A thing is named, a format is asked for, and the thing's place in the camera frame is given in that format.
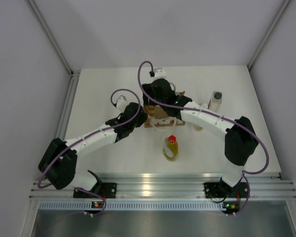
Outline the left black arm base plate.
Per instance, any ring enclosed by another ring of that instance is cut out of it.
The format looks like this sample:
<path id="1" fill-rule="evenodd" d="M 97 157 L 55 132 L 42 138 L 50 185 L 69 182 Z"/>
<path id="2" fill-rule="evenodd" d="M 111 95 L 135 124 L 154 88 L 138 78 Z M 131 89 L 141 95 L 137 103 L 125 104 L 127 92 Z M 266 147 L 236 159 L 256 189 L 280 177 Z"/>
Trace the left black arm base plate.
<path id="1" fill-rule="evenodd" d="M 97 194 L 98 196 L 107 199 L 107 198 L 115 198 L 117 191 L 117 183 L 98 183 L 96 186 L 90 190 L 91 193 Z M 79 191 L 77 189 L 74 190 L 73 193 L 74 198 L 95 198 L 94 195 Z"/>

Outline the red-capped yellow bottle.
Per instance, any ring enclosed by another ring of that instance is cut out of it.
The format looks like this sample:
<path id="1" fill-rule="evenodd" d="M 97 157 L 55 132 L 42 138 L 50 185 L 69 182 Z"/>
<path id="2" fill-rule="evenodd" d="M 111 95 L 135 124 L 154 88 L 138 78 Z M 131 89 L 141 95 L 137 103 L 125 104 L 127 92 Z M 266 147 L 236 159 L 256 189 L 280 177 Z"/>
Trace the red-capped yellow bottle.
<path id="1" fill-rule="evenodd" d="M 164 140 L 163 144 L 163 154 L 168 161 L 175 161 L 178 155 L 178 142 L 174 135 L 170 135 Z"/>

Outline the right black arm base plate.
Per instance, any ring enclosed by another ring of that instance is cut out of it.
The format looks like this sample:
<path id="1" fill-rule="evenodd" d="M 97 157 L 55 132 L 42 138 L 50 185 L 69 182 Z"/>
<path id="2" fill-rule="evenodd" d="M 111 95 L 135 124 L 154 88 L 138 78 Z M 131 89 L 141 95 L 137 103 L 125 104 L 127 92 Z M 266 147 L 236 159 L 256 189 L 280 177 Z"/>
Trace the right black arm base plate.
<path id="1" fill-rule="evenodd" d="M 234 187 L 230 187 L 224 182 L 206 182 L 203 184 L 206 198 L 246 198 L 248 196 L 248 184 L 239 182 Z"/>

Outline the grey-capped clear bottle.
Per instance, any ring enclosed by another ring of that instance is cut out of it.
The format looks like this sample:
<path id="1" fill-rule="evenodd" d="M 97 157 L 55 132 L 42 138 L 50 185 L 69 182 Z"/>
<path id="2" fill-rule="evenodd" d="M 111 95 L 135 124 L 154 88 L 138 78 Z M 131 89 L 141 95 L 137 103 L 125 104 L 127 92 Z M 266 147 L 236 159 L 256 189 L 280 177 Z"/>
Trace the grey-capped clear bottle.
<path id="1" fill-rule="evenodd" d="M 219 91 L 213 91 L 208 104 L 208 109 L 212 112 L 217 112 L 221 103 L 222 103 L 222 93 Z"/>

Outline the white-capped yellow bottle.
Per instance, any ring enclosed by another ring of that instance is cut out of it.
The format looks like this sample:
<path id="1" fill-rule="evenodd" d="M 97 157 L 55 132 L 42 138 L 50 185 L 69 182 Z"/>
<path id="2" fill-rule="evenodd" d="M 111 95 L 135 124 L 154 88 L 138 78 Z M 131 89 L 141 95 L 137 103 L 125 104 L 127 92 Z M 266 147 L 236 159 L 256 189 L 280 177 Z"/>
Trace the white-capped yellow bottle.
<path id="1" fill-rule="evenodd" d="M 207 108 L 208 108 L 208 104 L 207 104 L 207 103 L 199 104 L 199 106 L 200 106 L 202 109 L 207 109 Z M 194 125 L 194 129 L 195 129 L 196 131 L 201 131 L 203 128 L 195 124 L 195 125 Z"/>
<path id="2" fill-rule="evenodd" d="M 146 105 L 146 106 L 144 106 L 144 111 L 147 115 L 149 115 L 151 117 L 155 117 L 155 106 Z"/>

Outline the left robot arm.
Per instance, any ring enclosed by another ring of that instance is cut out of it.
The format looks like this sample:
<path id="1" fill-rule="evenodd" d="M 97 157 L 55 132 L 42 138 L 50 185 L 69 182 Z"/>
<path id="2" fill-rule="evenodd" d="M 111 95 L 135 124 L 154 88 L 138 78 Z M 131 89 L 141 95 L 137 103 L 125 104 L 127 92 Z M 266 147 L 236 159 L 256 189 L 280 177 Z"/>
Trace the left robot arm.
<path id="1" fill-rule="evenodd" d="M 57 190 L 66 187 L 81 188 L 90 196 L 101 193 L 100 179 L 91 170 L 79 166 L 82 159 L 95 150 L 116 143 L 129 136 L 147 120 L 142 106 L 129 103 L 124 112 L 106 121 L 92 132 L 69 140 L 55 138 L 49 144 L 38 169 Z"/>

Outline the burlap watermelon print canvas bag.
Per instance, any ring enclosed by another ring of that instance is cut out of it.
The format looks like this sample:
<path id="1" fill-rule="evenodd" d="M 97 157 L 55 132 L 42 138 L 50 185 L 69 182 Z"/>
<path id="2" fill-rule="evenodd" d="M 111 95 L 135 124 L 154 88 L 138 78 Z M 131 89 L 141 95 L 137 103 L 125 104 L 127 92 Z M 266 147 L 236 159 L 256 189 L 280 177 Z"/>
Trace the burlap watermelon print canvas bag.
<path id="1" fill-rule="evenodd" d="M 184 91 L 177 92 L 174 84 L 170 83 L 170 85 L 177 95 L 177 101 L 175 102 L 177 106 L 183 106 L 185 102 L 188 102 L 188 98 L 185 96 Z M 162 104 L 155 100 L 153 101 L 159 105 L 155 106 L 155 117 L 148 116 L 148 119 L 145 122 L 146 128 L 154 127 L 160 131 L 166 131 L 166 128 L 171 129 L 173 126 L 185 125 L 185 122 L 181 120 L 179 109 L 170 108 L 167 107 L 167 104 Z"/>

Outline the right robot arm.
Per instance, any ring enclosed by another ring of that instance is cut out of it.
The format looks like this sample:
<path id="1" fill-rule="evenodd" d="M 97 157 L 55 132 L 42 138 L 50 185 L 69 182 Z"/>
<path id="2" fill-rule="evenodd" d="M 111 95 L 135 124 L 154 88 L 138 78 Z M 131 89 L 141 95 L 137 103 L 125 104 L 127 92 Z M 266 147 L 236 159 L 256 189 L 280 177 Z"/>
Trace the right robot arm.
<path id="1" fill-rule="evenodd" d="M 229 119 L 202 108 L 191 98 L 176 94 L 166 79 L 139 86 L 145 105 L 159 105 L 168 116 L 200 126 L 223 140 L 227 163 L 217 190 L 227 197 L 237 192 L 245 164 L 259 144 L 250 120 Z"/>

